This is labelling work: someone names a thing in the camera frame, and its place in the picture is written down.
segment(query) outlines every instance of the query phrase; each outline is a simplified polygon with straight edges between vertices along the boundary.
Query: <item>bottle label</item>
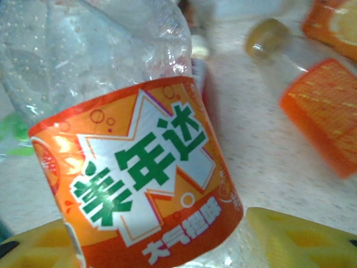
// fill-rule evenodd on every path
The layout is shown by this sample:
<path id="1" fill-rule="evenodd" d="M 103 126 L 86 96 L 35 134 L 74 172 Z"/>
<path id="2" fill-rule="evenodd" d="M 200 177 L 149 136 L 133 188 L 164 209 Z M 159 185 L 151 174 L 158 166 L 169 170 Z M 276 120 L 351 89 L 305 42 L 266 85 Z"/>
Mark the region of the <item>bottle label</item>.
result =
<path id="1" fill-rule="evenodd" d="M 314 66 L 281 100 L 286 115 L 342 178 L 357 171 L 356 100 L 357 77 L 335 59 Z"/>
<path id="2" fill-rule="evenodd" d="M 109 93 L 29 134 L 87 267 L 175 267 L 243 216 L 192 78 Z"/>

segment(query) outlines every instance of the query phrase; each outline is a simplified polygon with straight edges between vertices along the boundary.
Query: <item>orange plastic object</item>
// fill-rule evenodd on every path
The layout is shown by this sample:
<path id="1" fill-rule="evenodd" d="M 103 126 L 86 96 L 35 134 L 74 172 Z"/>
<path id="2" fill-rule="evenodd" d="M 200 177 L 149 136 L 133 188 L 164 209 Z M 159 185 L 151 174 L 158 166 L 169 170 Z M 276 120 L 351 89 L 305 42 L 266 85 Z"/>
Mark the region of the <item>orange plastic object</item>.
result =
<path id="1" fill-rule="evenodd" d="M 345 179 L 357 172 L 356 88 L 353 73 L 326 59 L 295 81 L 281 100 L 285 114 Z"/>
<path id="2" fill-rule="evenodd" d="M 79 268 L 61 219 L 5 240 L 19 245 L 0 259 L 1 268 Z"/>

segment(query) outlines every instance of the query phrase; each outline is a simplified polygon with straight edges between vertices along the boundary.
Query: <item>plastic bottle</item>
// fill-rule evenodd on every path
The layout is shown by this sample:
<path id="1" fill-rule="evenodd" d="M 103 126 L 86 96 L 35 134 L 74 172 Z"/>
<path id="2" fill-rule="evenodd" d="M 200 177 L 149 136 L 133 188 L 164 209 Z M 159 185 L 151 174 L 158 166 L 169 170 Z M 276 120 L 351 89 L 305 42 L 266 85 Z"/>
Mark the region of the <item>plastic bottle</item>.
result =
<path id="1" fill-rule="evenodd" d="M 1 81 L 82 267 L 253 263 L 250 233 L 237 229 L 242 204 L 188 77 L 190 43 L 170 0 L 0 4 Z"/>
<path id="2" fill-rule="evenodd" d="M 251 30 L 245 50 L 284 113 L 331 168 L 342 178 L 355 173 L 355 65 L 272 18 Z"/>

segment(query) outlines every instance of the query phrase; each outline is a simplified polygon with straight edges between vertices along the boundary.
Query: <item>bottle cap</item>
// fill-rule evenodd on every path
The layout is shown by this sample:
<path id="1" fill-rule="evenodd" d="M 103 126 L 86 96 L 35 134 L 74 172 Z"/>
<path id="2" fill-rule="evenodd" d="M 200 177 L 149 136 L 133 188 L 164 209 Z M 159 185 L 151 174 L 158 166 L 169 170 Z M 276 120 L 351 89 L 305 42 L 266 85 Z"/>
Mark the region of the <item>bottle cap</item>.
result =
<path id="1" fill-rule="evenodd" d="M 245 52 L 251 58 L 264 58 L 277 51 L 290 33 L 288 27 L 274 18 L 257 24 L 245 41 Z"/>

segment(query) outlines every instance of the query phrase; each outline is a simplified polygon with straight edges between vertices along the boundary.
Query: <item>white table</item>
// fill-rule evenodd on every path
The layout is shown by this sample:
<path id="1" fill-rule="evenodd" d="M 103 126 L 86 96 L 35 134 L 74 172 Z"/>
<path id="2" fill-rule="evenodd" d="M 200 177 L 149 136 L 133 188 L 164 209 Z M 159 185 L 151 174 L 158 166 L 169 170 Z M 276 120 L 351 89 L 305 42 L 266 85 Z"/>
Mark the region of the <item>white table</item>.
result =
<path id="1" fill-rule="evenodd" d="M 306 8 L 281 20 L 299 33 Z M 357 233 L 357 180 L 342 181 L 277 108 L 245 55 L 244 35 L 255 22 L 210 30 L 214 53 L 214 121 L 245 208 L 265 207 Z M 0 95 L 4 109 L 9 101 Z M 0 216 L 14 233 L 60 217 L 35 156 L 0 164 Z"/>

